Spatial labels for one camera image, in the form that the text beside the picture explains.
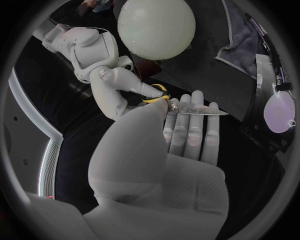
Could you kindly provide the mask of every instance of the scissors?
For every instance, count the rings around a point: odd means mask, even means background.
[[[216,116],[226,116],[229,115],[227,112],[213,109],[209,106],[204,106],[201,104],[181,102],[181,101],[170,101],[171,96],[169,95],[167,89],[160,84],[151,85],[153,88],[162,92],[162,96],[159,97],[142,97],[142,101],[151,104],[156,102],[158,99],[165,99],[168,105],[167,111],[170,113],[178,114],[188,114],[188,115],[216,115]]]

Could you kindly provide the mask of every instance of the white robotic arm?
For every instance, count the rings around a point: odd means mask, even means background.
[[[128,103],[118,90],[145,97],[162,95],[131,72],[133,62],[128,56],[119,57],[117,42],[108,31],[100,34],[94,28],[54,25],[47,19],[33,35],[50,52],[71,61],[78,80],[91,84],[98,106],[110,119],[116,121],[126,113]]]

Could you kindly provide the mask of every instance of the scissor blade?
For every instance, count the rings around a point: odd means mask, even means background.
[[[201,104],[187,103],[187,102],[175,102],[176,109],[172,109],[174,106],[169,105],[169,112],[176,112],[179,114],[189,114],[189,115],[218,115],[225,116],[229,115],[227,112],[213,109],[208,106]]]

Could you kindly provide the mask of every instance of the yellow scissors handle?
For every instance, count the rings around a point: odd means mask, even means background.
[[[171,96],[169,95],[167,89],[163,85],[153,84],[153,85],[151,85],[151,87],[153,87],[153,88],[161,91],[162,92],[162,96],[159,96],[159,97],[145,97],[145,96],[143,96],[142,97],[142,101],[144,103],[151,104],[151,103],[156,102],[158,99],[170,100]]]

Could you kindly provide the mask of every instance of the balloon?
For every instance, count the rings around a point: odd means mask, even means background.
[[[191,44],[195,16],[184,0],[128,0],[118,18],[118,32],[126,47],[149,60],[166,60]]]

